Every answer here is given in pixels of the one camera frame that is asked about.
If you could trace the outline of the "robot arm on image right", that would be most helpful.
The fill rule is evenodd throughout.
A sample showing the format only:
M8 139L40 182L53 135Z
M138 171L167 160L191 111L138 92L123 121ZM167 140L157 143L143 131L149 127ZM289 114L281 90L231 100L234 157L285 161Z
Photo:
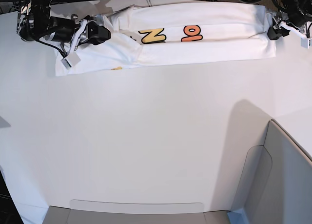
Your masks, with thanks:
M303 39L311 39L312 0L271 0L278 9L268 30L269 39L275 41L296 32Z

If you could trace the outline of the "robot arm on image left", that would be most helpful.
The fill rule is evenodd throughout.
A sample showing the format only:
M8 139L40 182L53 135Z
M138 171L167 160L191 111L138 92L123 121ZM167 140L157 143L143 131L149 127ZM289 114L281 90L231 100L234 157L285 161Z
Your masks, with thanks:
M82 0L21 0L17 19L17 34L23 41L36 41L52 47L51 41L63 58L82 44L99 45L111 38L111 32L96 16L69 19L51 16L51 5Z

